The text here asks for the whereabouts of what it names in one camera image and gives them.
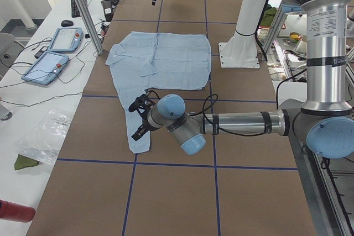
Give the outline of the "clear plastic bag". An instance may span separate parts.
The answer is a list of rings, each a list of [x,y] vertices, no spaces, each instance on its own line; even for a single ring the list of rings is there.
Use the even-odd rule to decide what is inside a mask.
[[[70,128],[73,112],[51,109],[41,122],[17,142],[18,154],[54,165]]]

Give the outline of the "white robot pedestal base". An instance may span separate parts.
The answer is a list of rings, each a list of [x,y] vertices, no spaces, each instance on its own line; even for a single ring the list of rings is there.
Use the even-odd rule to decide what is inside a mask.
[[[233,37],[218,44],[222,68],[260,68],[255,34],[266,4],[267,0],[242,0]]]

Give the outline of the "black computer mouse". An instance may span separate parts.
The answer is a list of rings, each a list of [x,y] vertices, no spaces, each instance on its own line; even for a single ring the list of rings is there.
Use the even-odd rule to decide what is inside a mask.
[[[74,25],[74,22],[71,21],[71,20],[65,19],[65,20],[63,20],[63,21],[61,22],[61,26],[62,26],[62,27],[71,27],[71,26],[73,26],[73,25]]]

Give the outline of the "aluminium frame post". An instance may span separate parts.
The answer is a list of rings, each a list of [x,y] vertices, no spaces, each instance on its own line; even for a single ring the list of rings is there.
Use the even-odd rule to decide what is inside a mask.
[[[81,18],[84,21],[84,25],[86,27],[86,30],[91,38],[91,41],[95,47],[95,50],[98,55],[101,55],[103,53],[103,46],[102,43],[98,37],[98,33],[96,31],[95,25],[93,23],[93,20],[91,18],[91,14],[89,12],[87,3],[85,0],[75,0],[78,9],[81,14]]]

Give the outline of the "light blue striped shirt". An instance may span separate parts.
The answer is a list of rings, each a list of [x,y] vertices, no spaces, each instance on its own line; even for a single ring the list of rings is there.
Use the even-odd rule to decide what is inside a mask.
[[[150,149],[150,134],[132,135],[142,123],[129,106],[147,89],[200,90],[211,72],[211,46],[203,34],[131,32],[113,45],[106,60],[125,111],[129,149],[134,154]]]

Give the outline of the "upper blue teach pendant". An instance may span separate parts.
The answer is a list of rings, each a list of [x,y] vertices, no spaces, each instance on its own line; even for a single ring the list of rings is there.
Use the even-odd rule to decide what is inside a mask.
[[[73,53],[82,41],[83,31],[79,27],[57,28],[48,50],[56,53]]]

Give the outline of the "blue teach pendant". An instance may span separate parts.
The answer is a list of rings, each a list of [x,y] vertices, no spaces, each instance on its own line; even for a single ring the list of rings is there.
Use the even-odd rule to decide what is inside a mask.
[[[21,76],[21,79],[39,85],[48,85],[58,77],[68,62],[67,55],[46,51]]]
[[[57,28],[48,50],[56,53],[73,53],[82,41],[83,31],[79,27]]]

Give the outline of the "black keyboard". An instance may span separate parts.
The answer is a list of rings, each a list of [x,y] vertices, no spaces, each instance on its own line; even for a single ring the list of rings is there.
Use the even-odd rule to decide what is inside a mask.
[[[80,11],[75,0],[71,0],[71,17],[72,18],[80,17]]]

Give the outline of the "green folded cloth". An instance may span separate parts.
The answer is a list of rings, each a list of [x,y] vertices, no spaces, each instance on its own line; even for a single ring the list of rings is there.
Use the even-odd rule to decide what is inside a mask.
[[[35,167],[38,165],[39,165],[39,161],[18,154],[16,161],[14,163],[14,170],[18,171],[21,169],[25,169],[28,167]]]

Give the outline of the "lower blue teach pendant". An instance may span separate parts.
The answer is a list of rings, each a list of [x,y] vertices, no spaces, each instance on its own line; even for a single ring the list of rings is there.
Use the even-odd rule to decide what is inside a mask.
[[[67,55],[46,51],[21,76],[21,79],[39,85],[48,85],[58,77],[68,62]]]

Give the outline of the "red cylinder bottle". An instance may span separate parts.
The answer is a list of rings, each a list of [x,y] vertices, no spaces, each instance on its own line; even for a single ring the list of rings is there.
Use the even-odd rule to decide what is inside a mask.
[[[1,219],[27,223],[34,215],[35,209],[32,207],[1,200]]]

